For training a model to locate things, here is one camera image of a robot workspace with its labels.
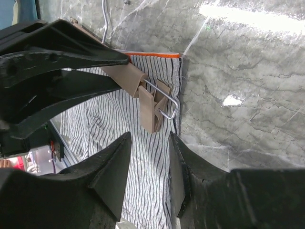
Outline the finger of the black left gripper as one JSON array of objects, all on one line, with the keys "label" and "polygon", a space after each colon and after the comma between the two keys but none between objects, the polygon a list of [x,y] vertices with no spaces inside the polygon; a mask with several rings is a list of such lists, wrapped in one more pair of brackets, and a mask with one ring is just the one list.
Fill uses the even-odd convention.
[{"label": "finger of the black left gripper", "polygon": [[65,20],[17,23],[0,31],[0,87],[54,70],[127,65],[129,57]]},{"label": "finger of the black left gripper", "polygon": [[119,89],[109,76],[77,70],[31,77],[0,90],[0,132],[25,139],[61,112]]}]

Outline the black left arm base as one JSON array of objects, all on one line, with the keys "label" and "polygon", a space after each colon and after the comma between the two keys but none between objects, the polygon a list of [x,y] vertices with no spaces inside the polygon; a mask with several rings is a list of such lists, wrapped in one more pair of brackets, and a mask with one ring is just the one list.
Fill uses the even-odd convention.
[{"label": "black left arm base", "polygon": [[59,134],[59,131],[57,130],[57,128],[55,127],[55,125],[53,124],[53,122],[51,120],[49,120],[46,123],[45,128],[48,131],[51,150],[52,150],[52,152],[54,152],[53,154],[57,157],[57,159],[60,162],[63,162],[63,159],[64,159],[64,143],[63,143],[63,140],[62,140],[62,138]]}]

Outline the grey striped boxer underwear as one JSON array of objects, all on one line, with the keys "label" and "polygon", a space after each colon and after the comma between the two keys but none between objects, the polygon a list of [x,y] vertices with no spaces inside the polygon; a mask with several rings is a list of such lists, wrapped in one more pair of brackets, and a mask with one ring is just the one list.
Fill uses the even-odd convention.
[{"label": "grey striped boxer underwear", "polygon": [[[169,136],[179,130],[182,59],[178,53],[127,55],[151,83],[159,80],[171,89],[171,97],[178,102],[174,119],[164,118],[159,130],[150,134],[141,126],[139,98],[120,89],[76,105],[54,117],[53,122],[81,161],[130,132],[132,149],[122,217],[139,229],[170,229]],[[107,75],[102,67],[85,71]]]}]

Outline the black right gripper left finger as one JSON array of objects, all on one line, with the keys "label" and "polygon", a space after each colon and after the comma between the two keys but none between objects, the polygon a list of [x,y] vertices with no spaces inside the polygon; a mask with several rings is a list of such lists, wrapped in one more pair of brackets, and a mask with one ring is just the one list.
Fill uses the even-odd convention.
[{"label": "black right gripper left finger", "polygon": [[121,219],[131,149],[131,133],[126,132],[57,174],[1,169],[1,228],[115,228]]}]

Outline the beige clip hanger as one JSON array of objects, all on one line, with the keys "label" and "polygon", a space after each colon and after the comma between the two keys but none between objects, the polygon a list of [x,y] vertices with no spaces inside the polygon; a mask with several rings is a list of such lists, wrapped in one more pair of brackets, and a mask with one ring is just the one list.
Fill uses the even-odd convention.
[{"label": "beige clip hanger", "polygon": [[150,134],[159,130],[164,118],[175,118],[178,102],[161,81],[151,83],[148,75],[132,63],[102,67],[102,70],[131,97],[139,98],[141,126]]}]

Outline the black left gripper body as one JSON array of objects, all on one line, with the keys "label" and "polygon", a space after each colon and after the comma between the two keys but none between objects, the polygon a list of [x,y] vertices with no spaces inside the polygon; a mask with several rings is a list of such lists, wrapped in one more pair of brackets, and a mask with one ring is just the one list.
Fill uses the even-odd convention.
[{"label": "black left gripper body", "polygon": [[30,129],[19,125],[0,124],[0,157],[9,158],[29,152]]}]

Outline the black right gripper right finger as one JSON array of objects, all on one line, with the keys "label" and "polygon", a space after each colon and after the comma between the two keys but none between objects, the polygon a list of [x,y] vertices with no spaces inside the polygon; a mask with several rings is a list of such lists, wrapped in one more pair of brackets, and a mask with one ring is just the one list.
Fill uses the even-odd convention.
[{"label": "black right gripper right finger", "polygon": [[226,172],[170,134],[171,199],[183,229],[302,229],[303,169]]}]

